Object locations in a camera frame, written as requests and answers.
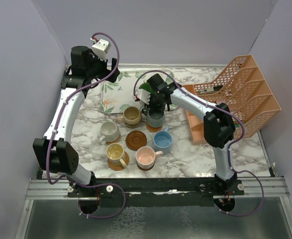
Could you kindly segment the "tan brown mug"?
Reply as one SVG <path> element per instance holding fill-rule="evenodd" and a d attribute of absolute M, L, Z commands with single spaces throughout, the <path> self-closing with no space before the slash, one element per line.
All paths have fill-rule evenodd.
<path fill-rule="evenodd" d="M 117 123 L 124 123 L 128 128 L 136 128 L 141 124 L 142 115 L 137 107 L 128 107 L 122 115 L 116 117 Z"/>

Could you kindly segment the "yellow mug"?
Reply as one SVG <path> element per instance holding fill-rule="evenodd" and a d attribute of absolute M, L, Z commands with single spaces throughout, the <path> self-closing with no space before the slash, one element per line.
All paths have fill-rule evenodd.
<path fill-rule="evenodd" d="M 127 167 L 125 162 L 126 155 L 124 147 L 119 143 L 112 143 L 106 149 L 106 155 L 108 160 L 114 166 L 122 166 L 123 168 Z"/>

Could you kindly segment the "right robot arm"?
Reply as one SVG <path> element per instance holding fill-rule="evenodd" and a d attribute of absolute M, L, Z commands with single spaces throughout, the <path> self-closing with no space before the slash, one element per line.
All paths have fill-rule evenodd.
<path fill-rule="evenodd" d="M 135 100 L 141 101 L 148 113 L 163 111 L 174 104 L 200 119 L 203 122 L 204 139 L 214 152 L 215 189 L 221 195 L 233 189 L 237 174 L 232 169 L 229 145 L 234 138 L 235 125 L 226 104 L 205 101 L 178 83 L 167 84 L 159 74 L 139 86 L 135 91 Z"/>

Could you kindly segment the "pink mug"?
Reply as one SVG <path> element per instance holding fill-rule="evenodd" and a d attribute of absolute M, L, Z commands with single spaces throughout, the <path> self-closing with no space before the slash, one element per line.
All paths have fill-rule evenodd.
<path fill-rule="evenodd" d="M 150 170 L 154 166 L 155 160 L 162 155 L 162 151 L 154 151 L 148 146 L 141 147 L 136 152 L 137 166 L 142 170 Z"/>

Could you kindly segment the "light blue mug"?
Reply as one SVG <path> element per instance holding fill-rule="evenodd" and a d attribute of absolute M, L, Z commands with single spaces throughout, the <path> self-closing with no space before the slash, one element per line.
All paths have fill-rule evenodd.
<path fill-rule="evenodd" d="M 151 147 L 155 151 L 162 151 L 164 155 L 168 154 L 172 148 L 172 135 L 169 132 L 169 127 L 156 132 L 153 136 Z"/>

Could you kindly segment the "white cream mug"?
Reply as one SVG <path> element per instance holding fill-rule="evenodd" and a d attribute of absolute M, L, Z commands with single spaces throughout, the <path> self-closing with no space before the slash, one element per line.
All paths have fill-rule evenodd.
<path fill-rule="evenodd" d="M 99 142 L 104 144 L 109 141 L 114 141 L 119 135 L 120 131 L 117 124 L 112 121 L 106 121 L 100 127 Z"/>

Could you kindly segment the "grey blue mug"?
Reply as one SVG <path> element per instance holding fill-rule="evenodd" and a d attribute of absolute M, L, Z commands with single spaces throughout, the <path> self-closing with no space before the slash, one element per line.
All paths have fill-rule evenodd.
<path fill-rule="evenodd" d="M 151 127 L 161 127 L 165 122 L 164 112 L 149 111 L 147 114 L 147 123 Z"/>

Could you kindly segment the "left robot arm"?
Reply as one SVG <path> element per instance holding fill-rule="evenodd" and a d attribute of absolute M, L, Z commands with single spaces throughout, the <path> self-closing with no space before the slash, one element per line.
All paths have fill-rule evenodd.
<path fill-rule="evenodd" d="M 33 150 L 39 166 L 48 174 L 68 176 L 79 184 L 83 195 L 92 196 L 97 189 L 94 174 L 79 163 L 79 155 L 71 146 L 71 134 L 76 116 L 86 99 L 92 80 L 108 80 L 114 83 L 120 73 L 117 59 L 113 58 L 107 69 L 107 53 L 110 43 L 100 40 L 88 48 L 71 49 L 71 66 L 61 81 L 61 92 L 53 120 L 42 138 L 33 142 Z"/>

